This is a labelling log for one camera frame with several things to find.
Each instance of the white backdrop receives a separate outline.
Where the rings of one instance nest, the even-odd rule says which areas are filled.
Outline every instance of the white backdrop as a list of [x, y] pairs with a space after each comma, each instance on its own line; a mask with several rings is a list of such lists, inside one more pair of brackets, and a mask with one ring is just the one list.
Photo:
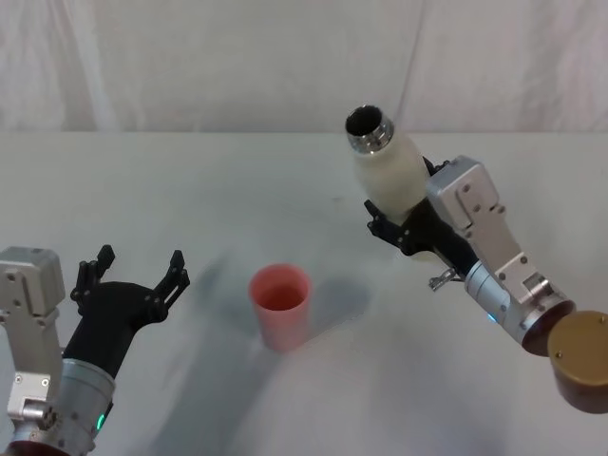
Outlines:
[[2, 0], [0, 129], [606, 130], [603, 0]]

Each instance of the bottle opening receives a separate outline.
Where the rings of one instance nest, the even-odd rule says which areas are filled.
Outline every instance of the bottle opening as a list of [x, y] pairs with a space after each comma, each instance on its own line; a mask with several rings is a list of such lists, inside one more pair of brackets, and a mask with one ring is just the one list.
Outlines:
[[346, 131], [353, 136], [366, 136], [382, 123], [382, 111], [366, 104], [357, 107], [346, 120]]

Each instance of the metal bottle cap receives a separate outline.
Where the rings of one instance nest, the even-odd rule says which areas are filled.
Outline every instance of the metal bottle cap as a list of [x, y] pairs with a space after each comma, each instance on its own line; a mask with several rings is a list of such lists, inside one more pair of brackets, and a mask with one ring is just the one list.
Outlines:
[[345, 127], [352, 149], [363, 155], [382, 150], [394, 133], [390, 119], [371, 104], [357, 107], [347, 118]]

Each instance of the small lever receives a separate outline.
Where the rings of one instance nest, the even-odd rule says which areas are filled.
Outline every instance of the small lever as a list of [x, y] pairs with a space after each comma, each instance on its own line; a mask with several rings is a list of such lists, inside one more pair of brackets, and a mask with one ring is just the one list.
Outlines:
[[428, 286], [433, 292], [436, 292], [441, 287], [446, 285], [448, 282], [462, 282], [462, 281], [463, 280], [458, 277], [458, 274], [456, 274], [456, 271], [454, 270], [454, 268], [449, 268], [449, 269], [445, 270], [444, 273], [441, 274], [440, 276], [432, 277], [428, 281]]

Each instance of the white bottle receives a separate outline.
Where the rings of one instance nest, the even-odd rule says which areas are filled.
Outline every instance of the white bottle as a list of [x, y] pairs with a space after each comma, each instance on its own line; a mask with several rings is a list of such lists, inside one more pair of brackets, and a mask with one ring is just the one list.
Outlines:
[[346, 130], [355, 174], [368, 198], [387, 219], [401, 225], [426, 196], [428, 170], [416, 145], [395, 132], [390, 119], [372, 105], [355, 109]]

